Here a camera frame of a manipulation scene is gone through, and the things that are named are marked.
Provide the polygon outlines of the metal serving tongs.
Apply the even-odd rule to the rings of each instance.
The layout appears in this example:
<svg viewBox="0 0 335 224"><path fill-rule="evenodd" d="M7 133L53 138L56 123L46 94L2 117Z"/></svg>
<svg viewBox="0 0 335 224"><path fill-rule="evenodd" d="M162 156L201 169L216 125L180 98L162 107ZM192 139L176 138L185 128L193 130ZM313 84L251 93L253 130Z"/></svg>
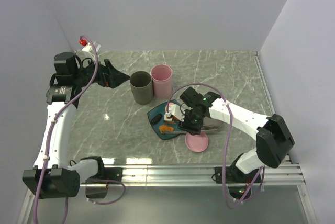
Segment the metal serving tongs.
<svg viewBox="0 0 335 224"><path fill-rule="evenodd" d="M199 129L199 128L194 128L194 127L190 127L190 128L183 128L183 129L179 129L177 127L177 125L174 125L174 126L171 126L174 128L174 131L171 133L171 134L176 134L176 135L184 135L184 134L187 134L187 133L195 133L195 134L200 134L201 132L204 132L204 133L212 133L212 132L218 132L220 130L204 130L202 129L202 127Z"/></svg>

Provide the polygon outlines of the orange fried chicken piece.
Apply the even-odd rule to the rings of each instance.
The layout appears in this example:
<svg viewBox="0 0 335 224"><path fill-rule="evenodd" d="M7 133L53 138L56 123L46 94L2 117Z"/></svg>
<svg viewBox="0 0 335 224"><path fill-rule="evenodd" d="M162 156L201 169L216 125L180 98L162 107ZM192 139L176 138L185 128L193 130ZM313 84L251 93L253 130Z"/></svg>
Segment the orange fried chicken piece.
<svg viewBox="0 0 335 224"><path fill-rule="evenodd" d="M174 131L174 128L168 125L160 125L159 131L161 134L171 134Z"/></svg>

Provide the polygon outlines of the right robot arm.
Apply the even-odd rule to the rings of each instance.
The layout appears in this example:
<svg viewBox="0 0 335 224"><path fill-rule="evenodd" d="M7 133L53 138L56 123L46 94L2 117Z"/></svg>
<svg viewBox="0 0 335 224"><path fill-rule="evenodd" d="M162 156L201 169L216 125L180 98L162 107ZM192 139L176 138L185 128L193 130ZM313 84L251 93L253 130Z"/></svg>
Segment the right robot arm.
<svg viewBox="0 0 335 224"><path fill-rule="evenodd" d="M255 148L239 155L223 170L226 180L244 182L259 168L277 168L293 148L295 141L282 116L257 114L229 102L215 89L205 95L188 87L180 99L188 107L178 127L192 135L201 132L204 118L219 120L237 128L255 140Z"/></svg>

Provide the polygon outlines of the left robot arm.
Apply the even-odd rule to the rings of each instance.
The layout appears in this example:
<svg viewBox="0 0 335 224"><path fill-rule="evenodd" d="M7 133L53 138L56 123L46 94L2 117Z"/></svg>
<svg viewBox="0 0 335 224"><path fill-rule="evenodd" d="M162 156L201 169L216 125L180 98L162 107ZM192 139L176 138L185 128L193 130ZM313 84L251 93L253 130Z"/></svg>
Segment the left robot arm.
<svg viewBox="0 0 335 224"><path fill-rule="evenodd" d="M24 170L23 182L39 199L75 197L80 184L91 180L100 183L106 177L104 162L99 156L80 159L70 166L67 150L72 122L79 97L88 84L117 88L130 79L118 71L108 59L96 64L92 59L86 66L73 52L54 57L55 73L49 83L47 124L33 168Z"/></svg>

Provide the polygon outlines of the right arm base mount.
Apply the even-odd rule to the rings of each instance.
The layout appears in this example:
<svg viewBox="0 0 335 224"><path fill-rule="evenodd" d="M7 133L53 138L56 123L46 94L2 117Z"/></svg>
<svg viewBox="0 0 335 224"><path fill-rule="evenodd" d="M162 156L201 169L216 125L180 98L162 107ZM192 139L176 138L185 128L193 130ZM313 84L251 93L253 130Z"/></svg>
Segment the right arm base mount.
<svg viewBox="0 0 335 224"><path fill-rule="evenodd" d="M228 192L230 196L233 199L240 199L243 194L246 192L249 184L253 180L254 176L257 173L257 169L253 170L249 174L244 174L239 169L233 166L227 166L226 167L226 184L243 184L243 186L228 186ZM222 167L217 166L214 168L214 174L211 176L211 179L216 184L222 184ZM255 183L261 182L261 175L258 175L256 177ZM245 197L245 199L248 199L251 197L252 189L250 189Z"/></svg>

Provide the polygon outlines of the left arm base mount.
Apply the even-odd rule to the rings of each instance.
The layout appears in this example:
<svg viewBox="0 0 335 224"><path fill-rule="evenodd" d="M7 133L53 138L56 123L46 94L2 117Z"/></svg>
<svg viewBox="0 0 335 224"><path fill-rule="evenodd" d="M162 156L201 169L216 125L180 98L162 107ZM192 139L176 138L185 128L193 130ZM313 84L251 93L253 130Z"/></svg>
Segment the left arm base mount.
<svg viewBox="0 0 335 224"><path fill-rule="evenodd" d="M89 200L105 199L114 186L121 187L121 192L123 192L122 175L123 168L121 167L105 168L103 175L95 175L86 180L85 196Z"/></svg>

